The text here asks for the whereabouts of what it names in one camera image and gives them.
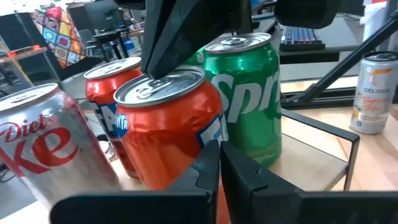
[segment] silver soda can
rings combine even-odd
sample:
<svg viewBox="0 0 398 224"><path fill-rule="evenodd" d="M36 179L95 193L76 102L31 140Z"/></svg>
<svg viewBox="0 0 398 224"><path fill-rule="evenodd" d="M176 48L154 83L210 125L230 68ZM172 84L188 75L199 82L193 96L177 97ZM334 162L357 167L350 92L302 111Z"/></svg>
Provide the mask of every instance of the silver soda can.
<svg viewBox="0 0 398 224"><path fill-rule="evenodd" d="M351 128L379 134L387 122L398 83L398 52L364 54L354 98Z"/></svg>
<svg viewBox="0 0 398 224"><path fill-rule="evenodd" d="M0 160L48 208L74 194L120 189L76 101L56 83L0 99Z"/></svg>

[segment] can lid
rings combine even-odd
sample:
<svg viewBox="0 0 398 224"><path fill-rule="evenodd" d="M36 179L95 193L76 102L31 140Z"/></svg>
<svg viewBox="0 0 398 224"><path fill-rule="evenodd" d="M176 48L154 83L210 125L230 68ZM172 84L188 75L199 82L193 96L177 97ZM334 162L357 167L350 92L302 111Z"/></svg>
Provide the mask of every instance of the can lid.
<svg viewBox="0 0 398 224"><path fill-rule="evenodd" d="M58 84L49 83L21 90L0 99L0 111L6 111L49 94L58 88Z"/></svg>
<svg viewBox="0 0 398 224"><path fill-rule="evenodd" d="M134 78L116 90L113 97L117 104L132 108L156 105L189 93L204 79L202 68L182 65L158 80L146 75Z"/></svg>
<svg viewBox="0 0 398 224"><path fill-rule="evenodd" d="M136 68L141 64L140 57L129 57L120 60L116 60L113 62L105 63L98 67L91 69L90 71L84 74L86 79L97 79L104 78L111 75L115 75L117 73L129 70L131 68Z"/></svg>
<svg viewBox="0 0 398 224"><path fill-rule="evenodd" d="M369 52L364 54L363 58L374 62L390 62L398 60L398 52L392 52L392 51Z"/></svg>
<svg viewBox="0 0 398 224"><path fill-rule="evenodd" d="M209 54L242 52L263 46L270 39L271 35L266 33L239 34L233 37L214 40L205 46L205 50Z"/></svg>

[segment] keyboard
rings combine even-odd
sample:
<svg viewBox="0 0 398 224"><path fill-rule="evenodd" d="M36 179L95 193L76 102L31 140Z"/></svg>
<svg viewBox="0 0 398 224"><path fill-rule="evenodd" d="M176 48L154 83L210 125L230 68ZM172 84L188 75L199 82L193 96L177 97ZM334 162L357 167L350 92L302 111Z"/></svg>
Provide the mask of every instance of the keyboard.
<svg viewBox="0 0 398 224"><path fill-rule="evenodd" d="M280 39L279 50L284 52L322 50L325 44L317 30L301 27L285 27Z"/></svg>

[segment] green soda can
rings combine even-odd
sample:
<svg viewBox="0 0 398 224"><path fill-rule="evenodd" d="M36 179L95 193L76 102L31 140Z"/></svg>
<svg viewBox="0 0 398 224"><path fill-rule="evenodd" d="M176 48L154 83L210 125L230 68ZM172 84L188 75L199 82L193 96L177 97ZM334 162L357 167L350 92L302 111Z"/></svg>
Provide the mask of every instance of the green soda can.
<svg viewBox="0 0 398 224"><path fill-rule="evenodd" d="M188 60L186 60L183 65L196 65L202 66L203 62L205 61L205 47L200 48L196 51Z"/></svg>
<svg viewBox="0 0 398 224"><path fill-rule="evenodd" d="M279 57L271 35L241 34L205 46L206 76L220 91L229 141L264 167L282 152Z"/></svg>

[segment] diet coke logo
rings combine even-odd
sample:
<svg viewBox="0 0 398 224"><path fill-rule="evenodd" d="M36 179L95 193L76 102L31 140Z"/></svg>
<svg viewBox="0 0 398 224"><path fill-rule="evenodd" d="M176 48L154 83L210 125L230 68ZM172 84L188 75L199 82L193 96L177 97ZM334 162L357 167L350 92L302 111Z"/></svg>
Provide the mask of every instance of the diet coke logo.
<svg viewBox="0 0 398 224"><path fill-rule="evenodd" d="M58 157L56 152L61 151L67 146L70 141L71 135L67 128L53 128L46 130L49 123L52 122L52 117L45 118L44 115L39 116L38 121L33 121L30 124L25 120L22 125L13 122L6 122L0 124L0 138L4 136L4 143L0 147L0 159L6 163L11 170L13 170L18 176L23 177L25 174L21 171L21 167L35 173L41 174L51 167L56 167L63 165L71 161L78 152L78 146L72 150L67 156ZM30 138L27 137L30 134L36 134L30 138L34 138L31 149L25 146L26 142ZM46 138L49 136L54 136L59 139L53 148L49 148ZM9 147L13 147L12 142L17 142L15 146L14 157L9 157L5 152L4 148L7 148L9 152ZM34 161L25 159L22 157L24 151L30 152L34 158L40 163L34 163Z"/></svg>

